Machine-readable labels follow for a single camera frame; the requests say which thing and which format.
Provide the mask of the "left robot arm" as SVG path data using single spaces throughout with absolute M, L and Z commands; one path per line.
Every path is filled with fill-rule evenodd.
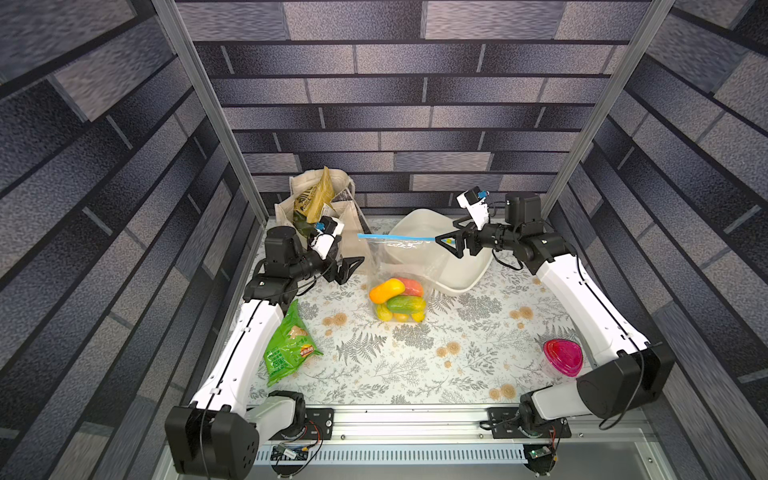
M 298 392 L 278 391 L 246 415 L 249 381 L 264 362 L 303 280 L 345 284 L 363 263 L 339 254 L 344 225 L 324 216 L 308 244 L 289 226 L 269 229 L 265 256 L 245 287 L 243 309 L 227 344 L 186 406 L 171 409 L 165 432 L 173 465 L 181 475 L 244 479 L 262 444 L 275 436 L 299 438 L 306 431 L 306 403 Z

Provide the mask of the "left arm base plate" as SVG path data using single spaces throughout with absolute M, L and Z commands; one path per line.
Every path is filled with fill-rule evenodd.
M 289 427 L 274 434 L 271 441 L 319 441 L 332 438 L 335 410 L 333 408 L 308 408 L 304 424 Z

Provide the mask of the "red mango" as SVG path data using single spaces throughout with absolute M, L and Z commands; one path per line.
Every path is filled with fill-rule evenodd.
M 405 296 L 423 297 L 424 288 L 420 282 L 409 278 L 399 278 L 399 281 L 404 285 L 402 292 Z

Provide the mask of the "green mango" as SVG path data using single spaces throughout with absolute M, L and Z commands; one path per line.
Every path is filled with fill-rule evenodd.
M 390 322 L 393 320 L 393 313 L 388 309 L 385 303 L 375 304 L 375 314 L 377 318 L 382 322 Z
M 412 315 L 423 313 L 427 302 L 419 296 L 398 295 L 389 299 L 386 306 L 393 314 Z

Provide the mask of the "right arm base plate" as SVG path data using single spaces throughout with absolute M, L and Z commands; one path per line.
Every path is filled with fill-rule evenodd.
M 494 439 L 531 439 L 557 442 L 572 437 L 566 419 L 539 421 L 527 411 L 519 412 L 518 407 L 490 407 L 487 418 L 479 427 L 489 431 Z

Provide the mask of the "clear zip-top bag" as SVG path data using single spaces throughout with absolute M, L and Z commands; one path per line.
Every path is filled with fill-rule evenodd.
M 415 249 L 423 242 L 429 242 L 428 238 L 401 237 L 390 234 L 359 234 L 358 238 L 364 240 L 372 254 L 373 272 L 368 274 L 368 300 L 371 305 L 372 313 L 375 314 L 374 303 L 369 299 L 369 292 L 377 285 L 390 278 L 409 278 L 420 282 L 424 288 L 424 298 L 427 302 L 426 313 L 429 307 L 431 297 L 435 292 L 433 282 L 428 278 L 429 272 L 422 265 L 413 263 L 404 263 L 394 258 L 392 252 L 395 249 Z M 393 320 L 390 322 L 399 323 L 417 323 L 411 319 L 411 315 L 393 314 Z

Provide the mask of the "orange mango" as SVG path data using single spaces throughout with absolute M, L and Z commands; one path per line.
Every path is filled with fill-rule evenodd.
M 384 304 L 388 300 L 403 294 L 405 290 L 405 284 L 401 280 L 390 278 L 375 286 L 369 292 L 369 299 L 376 305 Z

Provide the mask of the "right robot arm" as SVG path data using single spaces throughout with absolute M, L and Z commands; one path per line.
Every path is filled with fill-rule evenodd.
M 457 202 L 468 214 L 454 221 L 454 231 L 437 236 L 436 243 L 457 258 L 483 249 L 512 252 L 555 294 L 595 362 L 574 380 L 523 395 L 518 425 L 533 431 L 592 414 L 607 430 L 627 411 L 655 401 L 675 363 L 671 348 L 651 343 L 594 285 L 576 248 L 543 219 L 539 196 L 507 195 L 501 223 L 492 222 L 487 196 L 477 187 L 459 194 Z

